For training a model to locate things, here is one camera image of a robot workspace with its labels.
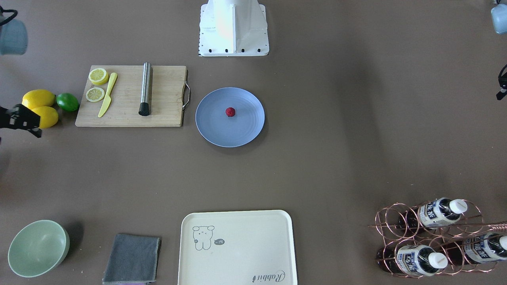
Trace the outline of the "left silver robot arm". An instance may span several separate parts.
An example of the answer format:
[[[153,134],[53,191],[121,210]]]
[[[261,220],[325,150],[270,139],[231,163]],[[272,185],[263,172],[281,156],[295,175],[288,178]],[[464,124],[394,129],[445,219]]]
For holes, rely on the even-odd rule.
[[[493,0],[495,5],[491,9],[493,28],[497,34],[507,33],[507,4],[505,0]],[[496,94],[496,99],[501,101],[507,95],[507,65],[505,64],[498,74],[498,83],[500,91]]]

